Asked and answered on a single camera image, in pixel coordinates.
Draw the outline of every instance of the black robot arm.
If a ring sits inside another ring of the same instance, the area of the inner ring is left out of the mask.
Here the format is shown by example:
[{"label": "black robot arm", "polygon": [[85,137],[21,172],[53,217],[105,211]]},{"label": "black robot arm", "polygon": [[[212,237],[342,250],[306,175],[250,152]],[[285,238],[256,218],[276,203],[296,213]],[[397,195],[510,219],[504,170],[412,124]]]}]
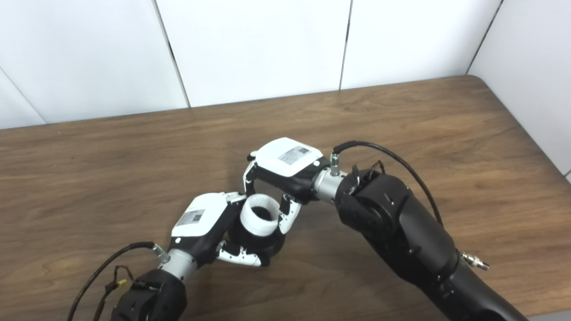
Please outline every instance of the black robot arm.
[{"label": "black robot arm", "polygon": [[370,174],[359,172],[362,187],[352,195],[347,191],[354,179],[347,176],[336,193],[336,208],[341,221],[361,232],[400,278],[452,321],[527,321],[471,270],[466,254],[401,180]]}]

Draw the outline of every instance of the black cable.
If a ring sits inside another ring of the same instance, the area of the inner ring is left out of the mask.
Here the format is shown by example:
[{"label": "black cable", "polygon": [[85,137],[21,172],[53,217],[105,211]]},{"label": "black cable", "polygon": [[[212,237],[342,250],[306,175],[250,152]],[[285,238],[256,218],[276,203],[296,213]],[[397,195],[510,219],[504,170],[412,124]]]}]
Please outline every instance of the black cable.
[{"label": "black cable", "polygon": [[412,168],[412,166],[409,165],[403,158],[401,158],[397,154],[393,153],[392,151],[388,150],[387,148],[385,148],[381,145],[377,145],[377,144],[369,143],[369,142],[362,142],[362,141],[350,141],[350,142],[343,143],[341,145],[337,145],[333,148],[333,153],[334,154],[341,154],[342,151],[349,149],[351,147],[356,147],[356,146],[364,146],[364,147],[369,147],[369,148],[381,151],[382,153],[389,155],[394,160],[396,160],[401,165],[403,165],[409,171],[409,173],[411,173],[412,177],[415,178],[416,182],[423,189],[424,193],[426,194],[426,196],[428,198],[428,201],[430,202],[430,205],[432,206],[432,211],[434,212],[434,216],[435,216],[436,220],[438,221],[438,223],[440,225],[444,226],[444,224],[442,222],[442,217],[440,216],[440,211],[438,210],[438,206],[436,206],[436,201],[432,197],[430,190],[428,190],[428,187],[423,182],[423,180],[420,178],[420,176],[415,172],[415,170]]},{"label": "black cable", "polygon": [[97,270],[95,270],[95,272],[93,272],[92,276],[87,280],[87,282],[81,288],[81,290],[79,290],[79,294],[77,295],[77,297],[73,301],[73,304],[71,305],[71,308],[70,308],[70,312],[67,315],[67,321],[73,320],[73,315],[75,314],[75,310],[77,309],[79,301],[81,300],[81,298],[83,297],[83,295],[85,294],[85,292],[87,291],[89,286],[93,283],[95,278],[97,278],[97,276],[109,265],[109,263],[111,263],[114,259],[118,258],[119,256],[121,256],[123,253],[125,253],[127,251],[133,250],[135,248],[152,248],[153,246],[155,246],[155,242],[131,243],[128,246],[117,251],[115,254],[110,256],[105,262],[103,262],[103,264],[101,264],[101,266]]}]

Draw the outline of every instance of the white cylindrical object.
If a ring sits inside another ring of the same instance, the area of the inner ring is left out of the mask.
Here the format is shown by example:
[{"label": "white cylindrical object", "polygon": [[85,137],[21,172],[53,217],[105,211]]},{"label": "white cylindrical object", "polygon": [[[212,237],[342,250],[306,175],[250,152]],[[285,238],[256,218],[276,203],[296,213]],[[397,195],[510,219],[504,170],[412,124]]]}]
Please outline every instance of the white cylindrical object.
[{"label": "white cylindrical object", "polygon": [[[258,217],[252,210],[253,207],[265,208],[270,213],[271,220]],[[276,200],[268,195],[253,194],[246,199],[242,207],[240,221],[248,232],[257,236],[268,236],[278,227],[279,215],[280,204]]]}]

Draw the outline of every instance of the label sticker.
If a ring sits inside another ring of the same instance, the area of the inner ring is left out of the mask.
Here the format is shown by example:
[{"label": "label sticker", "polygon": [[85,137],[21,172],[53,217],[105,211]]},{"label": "label sticker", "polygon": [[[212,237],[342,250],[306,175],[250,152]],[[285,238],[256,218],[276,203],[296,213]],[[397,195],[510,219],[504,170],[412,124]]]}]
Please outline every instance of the label sticker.
[{"label": "label sticker", "polygon": [[202,214],[204,213],[204,211],[205,209],[190,210],[188,212],[185,212],[175,226],[197,224],[198,222],[200,222],[200,219],[202,218]]},{"label": "label sticker", "polygon": [[282,154],[280,157],[278,157],[278,159],[284,163],[286,163],[287,165],[292,165],[293,163],[297,162],[299,159],[301,159],[303,156],[305,156],[307,153],[309,153],[310,150],[302,147],[302,146],[296,146],[288,151],[286,151],[284,154]]}]

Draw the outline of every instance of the wire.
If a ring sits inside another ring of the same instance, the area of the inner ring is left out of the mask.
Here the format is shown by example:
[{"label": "wire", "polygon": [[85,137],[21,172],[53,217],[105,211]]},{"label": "wire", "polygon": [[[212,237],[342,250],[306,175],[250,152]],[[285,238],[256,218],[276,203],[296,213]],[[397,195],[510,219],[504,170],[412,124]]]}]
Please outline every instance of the wire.
[{"label": "wire", "polygon": [[117,251],[115,254],[113,254],[112,256],[110,256],[105,262],[103,262],[103,264],[101,264],[101,266],[95,270],[95,272],[93,272],[93,274],[91,275],[91,277],[89,277],[89,279],[87,280],[87,282],[85,283],[85,285],[81,288],[81,290],[79,290],[79,293],[77,294],[77,297],[75,298],[75,300],[73,301],[73,304],[71,305],[70,308],[70,312],[67,315],[67,321],[72,321],[73,320],[73,315],[75,314],[75,310],[77,310],[77,306],[79,304],[79,301],[81,300],[81,298],[83,297],[83,295],[85,294],[85,292],[87,291],[87,289],[89,288],[89,286],[93,283],[93,281],[95,281],[95,278],[97,278],[97,276],[116,258],[118,258],[119,256],[121,256],[123,253],[133,250],[135,248],[152,248],[155,245],[155,242],[136,242],[136,243],[131,243],[128,246],[120,249],[119,251]]},{"label": "wire", "polygon": [[127,266],[116,265],[115,271],[113,271],[113,281],[105,285],[105,293],[101,297],[101,300],[99,300],[99,304],[97,305],[97,310],[95,310],[95,314],[93,315],[93,321],[99,321],[99,318],[101,317],[101,312],[103,312],[103,308],[105,308],[105,300],[111,294],[111,292],[115,291],[119,287],[120,283],[117,282],[117,271],[120,268],[125,269],[127,271],[127,274],[129,275],[129,279],[131,279],[131,282],[134,282],[133,274],[131,273],[131,270],[129,270]]},{"label": "wire", "polygon": [[426,184],[423,182],[423,180],[420,178],[420,176],[416,173],[416,171],[412,168],[412,166],[409,165],[402,157],[398,156],[397,154],[393,153],[392,151],[390,151],[389,149],[387,149],[381,145],[377,145],[377,144],[369,143],[369,142],[362,142],[362,141],[350,141],[350,142],[343,143],[341,145],[337,145],[333,148],[333,153],[338,155],[338,154],[341,154],[342,151],[349,149],[351,147],[356,147],[356,146],[364,146],[364,147],[369,147],[369,148],[381,151],[382,153],[389,155],[391,158],[393,158],[394,160],[399,162],[401,165],[403,165],[409,171],[409,173],[411,173],[412,177],[415,178],[416,182],[423,189],[424,193],[426,194],[426,196],[428,198],[428,201],[430,202],[430,205],[432,206],[432,211],[434,212],[434,216],[435,216],[436,220],[438,221],[438,223],[441,226],[444,226],[444,224],[442,222],[442,216],[440,216],[440,211],[438,210],[438,206],[436,206],[436,201],[432,197],[430,190],[428,189]]}]

